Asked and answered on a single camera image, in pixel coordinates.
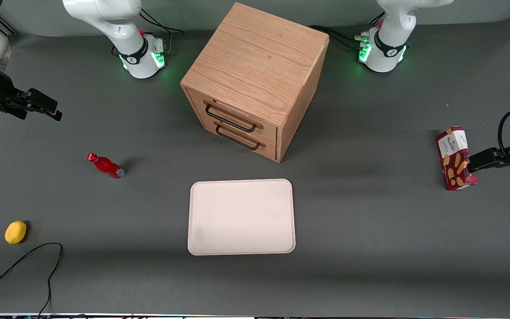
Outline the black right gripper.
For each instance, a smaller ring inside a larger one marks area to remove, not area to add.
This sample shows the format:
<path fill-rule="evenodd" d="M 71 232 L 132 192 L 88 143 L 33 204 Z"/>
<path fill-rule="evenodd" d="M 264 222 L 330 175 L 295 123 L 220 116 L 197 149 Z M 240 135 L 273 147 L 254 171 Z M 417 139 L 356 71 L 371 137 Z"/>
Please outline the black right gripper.
<path fill-rule="evenodd" d="M 62 119 L 58 102 L 38 89 L 16 89 L 7 75 L 0 75 L 0 112 L 25 120 L 28 112 L 42 113 L 55 121 Z"/>

